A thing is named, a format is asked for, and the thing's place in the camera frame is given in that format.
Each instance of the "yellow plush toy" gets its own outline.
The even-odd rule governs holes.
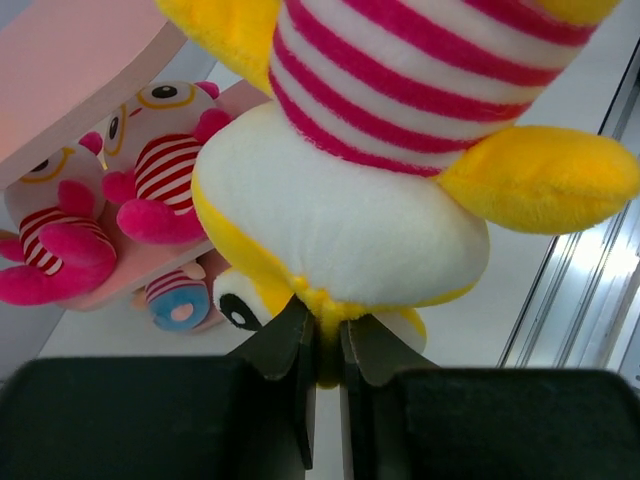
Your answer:
[[[612,140],[517,119],[618,0],[157,0],[273,101],[202,149],[192,190],[270,312],[340,322],[450,301],[489,256],[485,220],[562,234],[640,188]]]

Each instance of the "red and white striped shirt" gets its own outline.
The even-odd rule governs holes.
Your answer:
[[[169,272],[156,278],[145,287],[147,303],[151,303],[151,301],[167,292],[187,286],[204,286],[204,282],[189,278],[181,269]]]
[[[40,230],[45,225],[57,223],[68,223],[84,227],[113,248],[109,238],[94,219],[70,216],[58,207],[52,207],[32,213],[20,222],[20,244],[24,252],[25,264],[39,268],[46,275],[54,275],[63,267],[62,259],[50,253],[39,239]]]
[[[284,0],[269,76],[317,147],[431,176],[513,124],[594,30],[522,0]]]
[[[136,196],[162,202],[178,215],[190,211],[191,173],[200,148],[187,134],[165,135],[149,142],[135,165]]]

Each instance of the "shelf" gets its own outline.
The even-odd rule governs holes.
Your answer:
[[[221,107],[233,117],[260,105],[267,97],[242,81],[222,92]],[[113,274],[93,292],[60,304],[70,310],[88,311],[122,298],[150,281],[194,260],[213,248],[209,241],[183,247],[142,245],[125,236],[115,222],[117,210],[105,209],[100,223],[113,240],[118,264]]]
[[[154,0],[34,0],[0,31],[0,190],[149,83],[185,41]]]

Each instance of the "white floor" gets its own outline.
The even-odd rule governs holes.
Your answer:
[[[638,24],[640,2],[626,0],[522,123],[597,132],[631,57]],[[214,74],[221,83],[233,81],[226,72]],[[425,355],[440,365],[496,364],[549,243],[547,237],[499,228],[492,228],[492,239],[491,264],[478,287],[452,304],[422,311],[430,332]],[[121,302],[90,314],[67,312],[41,356],[222,354],[243,338],[228,324],[194,337],[168,335]],[[317,467],[308,478],[339,480],[343,477],[337,393],[320,392],[318,400]]]

